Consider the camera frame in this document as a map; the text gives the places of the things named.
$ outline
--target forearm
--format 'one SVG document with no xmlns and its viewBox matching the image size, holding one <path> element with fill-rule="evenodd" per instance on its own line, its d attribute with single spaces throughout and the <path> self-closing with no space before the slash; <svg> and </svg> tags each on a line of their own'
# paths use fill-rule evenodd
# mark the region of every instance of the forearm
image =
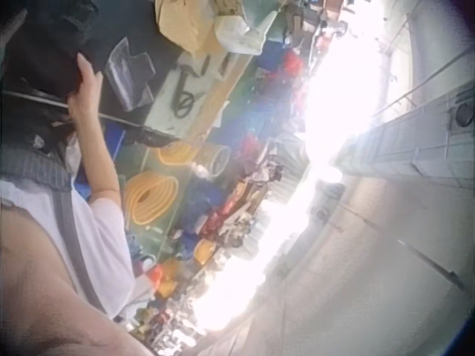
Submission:
<svg viewBox="0 0 475 356">
<path fill-rule="evenodd" d="M 105 145 L 99 119 L 78 120 L 76 132 L 82 164 L 91 187 L 92 200 L 106 193 L 120 205 L 119 180 L 111 155 Z"/>
</svg>

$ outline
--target person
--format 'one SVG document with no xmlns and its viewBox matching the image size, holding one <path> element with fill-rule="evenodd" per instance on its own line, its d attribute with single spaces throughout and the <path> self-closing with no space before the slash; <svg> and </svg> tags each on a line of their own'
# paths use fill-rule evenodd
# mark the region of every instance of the person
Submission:
<svg viewBox="0 0 475 356">
<path fill-rule="evenodd" d="M 1 351 L 151 355 L 111 320 L 135 281 L 117 173 L 98 117 L 102 75 L 84 56 L 77 61 L 82 82 L 68 107 L 92 190 L 89 202 L 71 187 L 62 145 L 45 153 L 46 131 L 28 130 L 39 120 L 17 127 L 24 132 L 2 130 Z"/>
</svg>

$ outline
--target apron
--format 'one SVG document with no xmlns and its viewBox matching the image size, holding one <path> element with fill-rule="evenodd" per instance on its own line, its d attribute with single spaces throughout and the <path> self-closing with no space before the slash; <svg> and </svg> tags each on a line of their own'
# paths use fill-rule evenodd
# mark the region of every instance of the apron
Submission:
<svg viewBox="0 0 475 356">
<path fill-rule="evenodd" d="M 82 256 L 73 214 L 71 174 L 65 165 L 65 131 L 73 126 L 54 128 L 43 120 L 21 117 L 2 118 L 1 164 L 2 179 L 29 179 L 49 188 L 59 232 L 88 302 L 105 313 L 92 286 Z"/>
</svg>

